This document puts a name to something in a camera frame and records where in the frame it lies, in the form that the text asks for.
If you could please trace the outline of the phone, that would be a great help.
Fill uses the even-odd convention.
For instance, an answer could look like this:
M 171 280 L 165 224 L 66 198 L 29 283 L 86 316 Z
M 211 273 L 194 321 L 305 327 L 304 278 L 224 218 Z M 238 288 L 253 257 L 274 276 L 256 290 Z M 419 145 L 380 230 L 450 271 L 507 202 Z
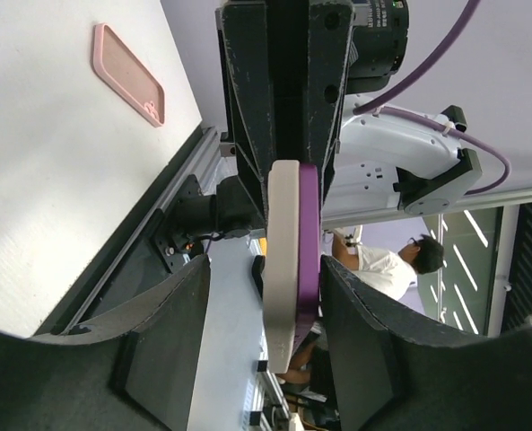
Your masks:
M 299 262 L 300 165 L 278 160 L 268 175 L 263 323 L 268 362 L 275 374 L 287 371 L 296 324 Z

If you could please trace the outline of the person in white shirt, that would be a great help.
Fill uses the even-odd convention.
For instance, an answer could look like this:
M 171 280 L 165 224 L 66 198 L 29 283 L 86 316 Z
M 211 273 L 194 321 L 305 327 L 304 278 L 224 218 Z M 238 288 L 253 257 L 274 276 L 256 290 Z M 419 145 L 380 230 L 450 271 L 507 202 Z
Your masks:
M 420 275 L 439 270 L 444 261 L 444 247 L 430 235 L 411 239 L 400 251 L 354 245 L 343 231 L 333 232 L 333 258 L 338 260 L 365 285 L 398 301 L 408 287 Z M 278 374 L 284 383 L 308 384 L 314 374 L 313 360 L 327 358 L 327 335 L 323 326 L 316 331 L 317 337 L 293 355 L 288 370 Z

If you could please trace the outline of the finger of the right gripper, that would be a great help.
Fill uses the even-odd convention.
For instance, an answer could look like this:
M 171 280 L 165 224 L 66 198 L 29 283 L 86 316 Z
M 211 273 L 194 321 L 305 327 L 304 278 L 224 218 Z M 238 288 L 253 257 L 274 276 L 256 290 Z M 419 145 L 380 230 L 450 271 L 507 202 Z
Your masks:
M 336 140 L 352 18 L 350 1 L 308 4 L 305 160 L 317 167 L 320 203 L 325 201 L 330 183 L 325 175 Z
M 242 137 L 236 140 L 238 175 L 266 220 L 267 174 L 275 158 L 266 3 L 228 1 L 221 8 L 220 21 L 226 65 L 243 126 Z

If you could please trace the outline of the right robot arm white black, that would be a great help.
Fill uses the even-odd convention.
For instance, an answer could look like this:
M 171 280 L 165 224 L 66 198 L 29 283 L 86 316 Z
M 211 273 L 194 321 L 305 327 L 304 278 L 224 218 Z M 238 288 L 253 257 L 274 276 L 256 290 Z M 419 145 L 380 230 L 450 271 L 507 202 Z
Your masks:
M 328 225 L 437 214 L 473 192 L 459 108 L 371 99 L 403 62 L 407 2 L 227 1 L 215 16 L 237 191 L 260 225 L 292 186 L 283 163 L 314 170 Z

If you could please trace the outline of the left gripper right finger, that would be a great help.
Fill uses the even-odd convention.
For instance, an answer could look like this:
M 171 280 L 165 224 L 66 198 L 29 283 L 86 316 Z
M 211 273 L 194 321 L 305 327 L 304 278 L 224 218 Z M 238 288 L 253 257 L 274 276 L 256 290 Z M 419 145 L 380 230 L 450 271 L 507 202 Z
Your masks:
M 321 259 L 344 430 L 532 430 L 532 326 L 496 338 L 421 315 Z

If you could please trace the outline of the pink phone case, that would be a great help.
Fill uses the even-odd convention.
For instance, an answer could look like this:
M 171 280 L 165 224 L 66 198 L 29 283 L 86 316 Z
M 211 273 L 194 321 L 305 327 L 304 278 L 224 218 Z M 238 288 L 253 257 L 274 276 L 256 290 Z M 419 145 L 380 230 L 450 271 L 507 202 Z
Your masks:
M 163 86 L 106 23 L 92 34 L 92 69 L 124 102 L 154 128 L 165 124 Z

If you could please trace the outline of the purple smartphone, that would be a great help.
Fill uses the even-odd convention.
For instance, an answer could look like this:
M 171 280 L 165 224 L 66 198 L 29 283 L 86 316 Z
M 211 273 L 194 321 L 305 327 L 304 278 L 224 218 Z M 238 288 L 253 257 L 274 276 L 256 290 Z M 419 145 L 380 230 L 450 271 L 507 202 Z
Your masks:
M 317 167 L 301 164 L 299 179 L 299 265 L 293 350 L 299 348 L 318 317 L 321 255 Z

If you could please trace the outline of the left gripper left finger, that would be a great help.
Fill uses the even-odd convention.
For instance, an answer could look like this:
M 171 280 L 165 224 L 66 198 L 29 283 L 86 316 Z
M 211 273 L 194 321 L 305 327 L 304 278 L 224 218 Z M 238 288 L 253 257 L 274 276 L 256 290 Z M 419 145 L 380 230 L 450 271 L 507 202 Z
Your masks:
M 0 430 L 184 430 L 210 263 L 176 274 L 70 334 L 0 333 Z

